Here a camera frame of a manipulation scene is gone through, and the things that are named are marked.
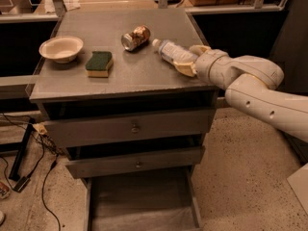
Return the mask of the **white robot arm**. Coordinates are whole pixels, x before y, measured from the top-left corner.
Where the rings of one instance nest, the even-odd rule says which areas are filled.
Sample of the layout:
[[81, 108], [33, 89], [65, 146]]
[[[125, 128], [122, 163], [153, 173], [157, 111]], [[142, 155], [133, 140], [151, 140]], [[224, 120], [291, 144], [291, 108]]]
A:
[[308, 97], [281, 92], [284, 73], [274, 62], [253, 56], [230, 57], [205, 45], [183, 50], [175, 68], [225, 91], [226, 102], [302, 141], [308, 141]]

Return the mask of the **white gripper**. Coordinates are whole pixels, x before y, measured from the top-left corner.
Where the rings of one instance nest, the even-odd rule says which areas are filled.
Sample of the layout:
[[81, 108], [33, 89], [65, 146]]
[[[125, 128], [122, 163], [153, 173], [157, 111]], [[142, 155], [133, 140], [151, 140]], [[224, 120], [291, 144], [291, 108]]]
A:
[[211, 50], [207, 45], [192, 45], [189, 50], [199, 56], [195, 62], [174, 63], [174, 67], [183, 75], [197, 78], [208, 84], [226, 90], [231, 81], [229, 64], [231, 58], [226, 52], [218, 49]]

